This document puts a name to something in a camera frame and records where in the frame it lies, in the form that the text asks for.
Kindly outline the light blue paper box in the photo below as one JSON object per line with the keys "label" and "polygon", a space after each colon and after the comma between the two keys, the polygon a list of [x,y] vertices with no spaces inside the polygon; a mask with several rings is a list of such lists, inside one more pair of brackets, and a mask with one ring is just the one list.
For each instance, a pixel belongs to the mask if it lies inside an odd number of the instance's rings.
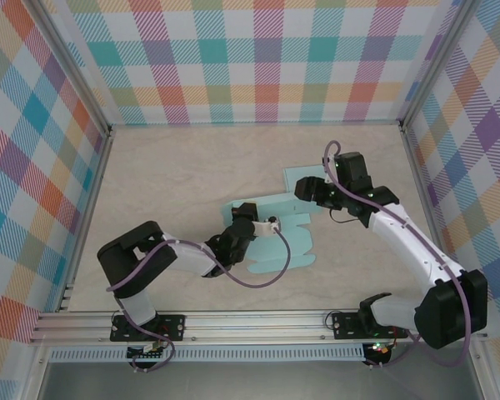
{"label": "light blue paper box", "polygon": [[[279,219],[282,235],[291,249],[290,269],[307,267],[315,262],[317,256],[313,253],[313,238],[308,224],[314,213],[321,212],[320,207],[297,199],[291,192],[250,198],[248,201],[257,206],[261,221],[270,217]],[[284,267],[286,256],[286,247],[278,236],[258,237],[247,250],[246,259],[252,262],[247,270],[255,274],[279,272]]]}
{"label": "light blue paper box", "polygon": [[325,178],[326,173],[322,165],[284,168],[283,180],[286,192],[293,193],[297,181],[305,177]]}

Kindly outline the grey metal base panel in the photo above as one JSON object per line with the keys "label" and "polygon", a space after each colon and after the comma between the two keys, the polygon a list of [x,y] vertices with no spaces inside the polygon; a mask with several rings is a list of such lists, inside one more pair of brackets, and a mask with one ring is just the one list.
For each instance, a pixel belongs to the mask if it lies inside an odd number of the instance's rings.
{"label": "grey metal base panel", "polygon": [[483,400],[468,365],[421,361],[371,370],[359,362],[53,363],[37,400]]}

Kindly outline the small controller board with LEDs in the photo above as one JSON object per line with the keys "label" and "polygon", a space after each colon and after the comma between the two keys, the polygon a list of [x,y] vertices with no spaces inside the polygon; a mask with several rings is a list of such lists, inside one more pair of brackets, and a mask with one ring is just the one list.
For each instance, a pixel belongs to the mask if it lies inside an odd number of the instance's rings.
{"label": "small controller board with LEDs", "polygon": [[368,365],[388,363],[391,360],[394,348],[391,342],[364,343],[362,346],[365,357],[364,362]]}

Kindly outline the aluminium side rail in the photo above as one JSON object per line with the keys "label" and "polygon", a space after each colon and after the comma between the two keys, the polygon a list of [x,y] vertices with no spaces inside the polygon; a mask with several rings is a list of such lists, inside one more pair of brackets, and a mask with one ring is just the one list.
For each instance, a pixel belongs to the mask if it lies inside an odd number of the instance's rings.
{"label": "aluminium side rail", "polygon": [[438,256],[443,260],[444,265],[438,262],[438,259],[432,255],[426,247],[407,229],[407,237],[412,239],[410,247],[407,250],[399,250],[398,256],[405,264],[409,267],[410,271],[413,273],[417,284],[421,288],[421,293],[425,294],[430,288],[435,286],[436,281],[441,280],[443,283],[451,280],[450,275],[445,271],[444,267],[451,270],[455,277],[461,275],[463,267],[457,262],[453,261],[444,251],[443,243],[438,234],[436,227],[436,220],[434,217],[433,210],[429,204],[428,190],[423,186],[423,177],[421,174],[420,163],[416,160],[412,140],[408,138],[405,133],[404,128],[400,128],[401,139],[405,147],[405,152],[407,159],[409,161],[410,167],[412,169],[412,176],[415,182],[418,196],[422,204],[422,209],[424,212],[427,230],[425,230],[419,219],[413,216],[412,212],[409,212],[406,206],[406,213],[409,216],[409,220],[416,227],[418,232],[422,231],[422,235],[427,238],[429,244],[438,254]]}
{"label": "aluminium side rail", "polygon": [[98,195],[102,186],[103,176],[108,165],[110,152],[112,150],[113,140],[114,137],[109,132],[106,134],[102,141],[102,151],[97,168],[95,170],[95,174],[93,176],[92,185],[88,193],[89,196],[87,198],[86,208],[84,210],[82,219],[80,220],[78,235],[74,243],[71,259],[67,264],[62,279],[60,280],[57,297],[52,304],[52,313],[59,313],[62,308],[68,308],[67,301],[70,296],[67,296],[66,293],[70,292],[73,289],[74,282],[78,274],[78,268],[83,255],[85,243],[88,238],[88,231],[93,219]]}

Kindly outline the aluminium mounting rail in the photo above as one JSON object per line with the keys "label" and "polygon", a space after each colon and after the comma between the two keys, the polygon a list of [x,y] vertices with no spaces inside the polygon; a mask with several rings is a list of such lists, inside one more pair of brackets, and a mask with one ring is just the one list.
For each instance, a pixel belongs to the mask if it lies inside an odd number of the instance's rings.
{"label": "aluminium mounting rail", "polygon": [[[239,312],[161,312],[182,314],[186,324],[183,344],[313,344],[339,341],[344,343],[392,343],[403,339],[339,339],[326,322],[331,312],[322,310],[239,311]],[[112,319],[121,312],[55,312],[38,318],[30,338],[31,345],[95,345],[147,342],[111,342]],[[138,329],[146,334],[157,334]]]}

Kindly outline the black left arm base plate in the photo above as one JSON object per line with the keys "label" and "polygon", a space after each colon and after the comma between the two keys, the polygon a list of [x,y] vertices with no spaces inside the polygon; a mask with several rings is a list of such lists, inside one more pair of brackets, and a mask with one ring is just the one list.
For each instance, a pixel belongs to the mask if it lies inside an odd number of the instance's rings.
{"label": "black left arm base plate", "polygon": [[[169,338],[173,342],[180,342],[183,340],[185,324],[186,318],[182,314],[158,314],[152,321],[142,325],[142,329]],[[109,340],[111,342],[147,342],[154,341],[156,338],[137,330],[124,315],[116,315],[112,318]]]}

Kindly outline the aluminium frame post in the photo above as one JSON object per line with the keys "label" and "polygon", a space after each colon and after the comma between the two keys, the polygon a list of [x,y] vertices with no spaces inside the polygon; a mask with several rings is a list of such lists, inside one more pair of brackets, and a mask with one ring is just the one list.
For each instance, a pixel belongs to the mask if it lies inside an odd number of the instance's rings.
{"label": "aluminium frame post", "polygon": [[441,0],[421,41],[419,59],[407,86],[397,123],[402,132],[417,116],[449,55],[481,0]]}
{"label": "aluminium frame post", "polygon": [[96,124],[102,129],[106,137],[112,133],[111,125],[105,118],[101,107],[98,104],[91,88],[82,75],[68,45],[63,40],[60,32],[55,26],[50,13],[46,10],[42,0],[23,0],[26,7],[30,8],[30,13],[37,20],[44,37],[48,40],[52,50],[56,54],[56,59],[61,63],[64,72],[71,79],[72,85],[77,89],[79,97],[85,102],[86,109],[93,117]]}

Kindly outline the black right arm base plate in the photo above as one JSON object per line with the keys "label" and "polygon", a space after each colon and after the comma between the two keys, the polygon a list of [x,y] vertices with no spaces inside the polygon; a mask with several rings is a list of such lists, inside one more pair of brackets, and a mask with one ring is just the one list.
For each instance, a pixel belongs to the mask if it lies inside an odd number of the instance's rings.
{"label": "black right arm base plate", "polygon": [[357,312],[331,312],[326,323],[333,330],[333,336],[339,339],[403,339],[408,335],[404,329],[398,327],[384,327],[376,325],[365,328]]}

